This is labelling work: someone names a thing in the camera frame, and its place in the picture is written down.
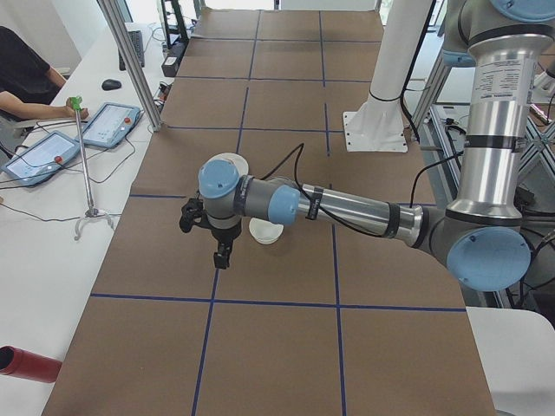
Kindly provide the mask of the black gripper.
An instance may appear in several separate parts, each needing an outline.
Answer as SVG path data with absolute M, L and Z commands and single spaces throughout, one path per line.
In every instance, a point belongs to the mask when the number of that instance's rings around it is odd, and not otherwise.
M 226 229 L 213 227 L 211 233 L 219 242 L 217 250 L 213 253 L 214 266 L 216 269 L 226 270 L 230 267 L 232 242 L 241 234 L 241 224 Z

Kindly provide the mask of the person hand holding stick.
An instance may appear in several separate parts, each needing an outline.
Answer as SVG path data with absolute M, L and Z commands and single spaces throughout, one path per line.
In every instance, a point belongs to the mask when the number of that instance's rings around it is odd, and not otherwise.
M 82 98 L 80 96 L 72 96 L 66 100 L 65 114 L 69 118 L 75 118 L 76 114 L 79 114 L 82 120 L 89 117 L 88 110 L 82 106 Z

